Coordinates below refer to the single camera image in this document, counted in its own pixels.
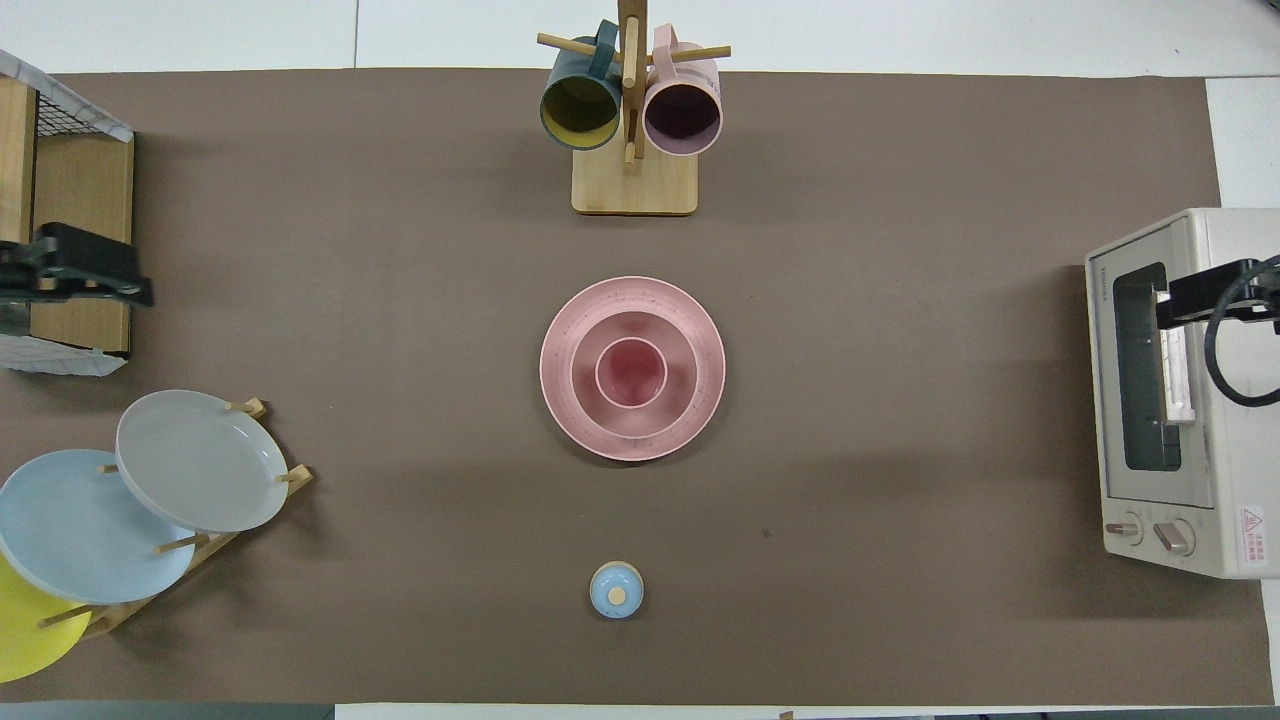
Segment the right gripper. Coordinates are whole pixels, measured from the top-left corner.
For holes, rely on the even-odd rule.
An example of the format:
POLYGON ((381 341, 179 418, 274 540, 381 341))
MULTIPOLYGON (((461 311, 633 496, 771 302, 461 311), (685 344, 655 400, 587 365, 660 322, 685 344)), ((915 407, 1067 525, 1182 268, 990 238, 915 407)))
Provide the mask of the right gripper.
MULTIPOLYGON (((1257 259, 1236 259, 1202 272, 1171 281, 1170 297, 1156 302, 1156 322, 1161 331, 1208 322, 1226 288, 1242 274, 1260 265, 1257 259)), ((1257 288, 1265 291, 1263 306, 1279 332, 1279 258, 1266 260, 1266 269, 1257 275, 1257 288)), ((1260 322, 1260 300, 1234 301, 1222 313, 1222 320, 1260 322)))

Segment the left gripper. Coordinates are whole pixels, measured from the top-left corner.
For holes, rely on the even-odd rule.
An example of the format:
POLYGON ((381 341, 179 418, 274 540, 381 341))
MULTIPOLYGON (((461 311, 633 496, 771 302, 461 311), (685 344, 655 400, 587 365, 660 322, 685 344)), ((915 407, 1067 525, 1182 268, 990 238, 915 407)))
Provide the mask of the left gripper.
POLYGON ((128 243, 60 222, 35 232, 41 264, 51 270, 35 279, 29 246, 1 241, 3 304, 64 304, 77 299, 155 305, 150 278, 113 277, 91 272, 140 272, 136 249, 128 243))

